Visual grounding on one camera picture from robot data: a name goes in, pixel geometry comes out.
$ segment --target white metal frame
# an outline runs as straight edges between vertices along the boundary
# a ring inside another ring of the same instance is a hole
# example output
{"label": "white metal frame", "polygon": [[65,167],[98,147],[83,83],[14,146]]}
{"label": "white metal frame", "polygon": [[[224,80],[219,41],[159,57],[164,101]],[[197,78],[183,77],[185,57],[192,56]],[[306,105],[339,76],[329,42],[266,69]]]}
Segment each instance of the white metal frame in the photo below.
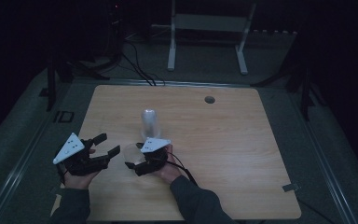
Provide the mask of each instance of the white metal frame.
{"label": "white metal frame", "polygon": [[252,24],[252,18],[255,14],[256,3],[253,3],[248,17],[224,17],[224,16],[204,16],[204,15],[190,15],[190,14],[176,14],[175,0],[172,0],[172,16],[171,16],[171,45],[170,54],[168,56],[168,71],[175,69],[176,56],[176,29],[191,29],[191,30],[207,30],[207,31],[228,31],[228,32],[242,32],[242,40],[239,45],[235,46],[237,53],[238,64],[240,66],[241,74],[247,75],[248,69],[246,67],[245,59],[243,57],[243,47],[245,45],[246,37],[249,34],[249,29]]}

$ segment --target white bottle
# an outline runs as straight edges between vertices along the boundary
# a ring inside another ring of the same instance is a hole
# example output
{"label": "white bottle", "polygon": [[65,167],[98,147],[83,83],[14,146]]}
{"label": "white bottle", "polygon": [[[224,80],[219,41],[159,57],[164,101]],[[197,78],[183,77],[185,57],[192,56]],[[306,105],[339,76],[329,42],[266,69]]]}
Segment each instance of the white bottle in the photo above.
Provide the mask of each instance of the white bottle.
{"label": "white bottle", "polygon": [[153,109],[146,109],[142,112],[142,137],[144,141],[148,138],[160,138],[161,130],[158,125],[156,111]]}

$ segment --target forearm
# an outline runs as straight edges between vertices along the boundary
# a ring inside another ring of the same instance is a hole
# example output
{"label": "forearm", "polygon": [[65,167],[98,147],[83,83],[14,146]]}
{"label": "forearm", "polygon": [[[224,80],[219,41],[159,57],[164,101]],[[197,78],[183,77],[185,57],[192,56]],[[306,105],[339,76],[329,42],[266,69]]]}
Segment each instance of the forearm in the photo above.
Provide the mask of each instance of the forearm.
{"label": "forearm", "polygon": [[214,192],[195,186],[184,176],[177,177],[171,183],[171,192],[180,213],[189,224],[236,223],[223,211]]}
{"label": "forearm", "polygon": [[64,189],[60,207],[51,216],[50,224],[86,223],[90,215],[90,195],[87,189]]}

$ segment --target table top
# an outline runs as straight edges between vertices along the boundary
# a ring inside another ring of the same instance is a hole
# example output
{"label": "table top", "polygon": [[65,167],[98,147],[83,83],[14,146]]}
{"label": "table top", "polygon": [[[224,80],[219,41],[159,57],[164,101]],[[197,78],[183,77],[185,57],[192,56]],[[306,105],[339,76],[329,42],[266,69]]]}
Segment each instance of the table top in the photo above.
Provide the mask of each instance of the table top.
{"label": "table top", "polygon": [[[213,104],[205,102],[212,96]],[[98,86],[79,133],[107,133],[93,156],[121,145],[89,186],[89,220],[183,220],[169,186],[124,164],[126,146],[143,142],[141,114],[157,112],[161,138],[233,219],[298,218],[301,211],[258,92],[246,88]],[[53,210],[58,206],[58,197]]]}

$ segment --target human hand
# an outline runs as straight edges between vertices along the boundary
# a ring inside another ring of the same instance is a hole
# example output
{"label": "human hand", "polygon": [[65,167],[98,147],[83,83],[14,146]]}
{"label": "human hand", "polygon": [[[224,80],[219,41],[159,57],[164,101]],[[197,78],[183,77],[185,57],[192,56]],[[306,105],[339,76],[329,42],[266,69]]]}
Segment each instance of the human hand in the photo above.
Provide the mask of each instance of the human hand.
{"label": "human hand", "polygon": [[[92,154],[95,149],[90,149],[89,153]],[[64,171],[65,188],[66,189],[88,189],[92,179],[101,171],[94,172],[88,175],[71,175],[69,172]]]}
{"label": "human hand", "polygon": [[[171,144],[167,145],[165,149],[167,150],[167,154],[168,154],[167,161],[176,164],[175,159],[172,156],[172,145]],[[165,165],[161,169],[155,171],[153,174],[159,176],[167,184],[171,184],[173,180],[175,180],[177,177],[182,175],[182,173],[180,173],[179,168],[169,163],[165,163]]]}

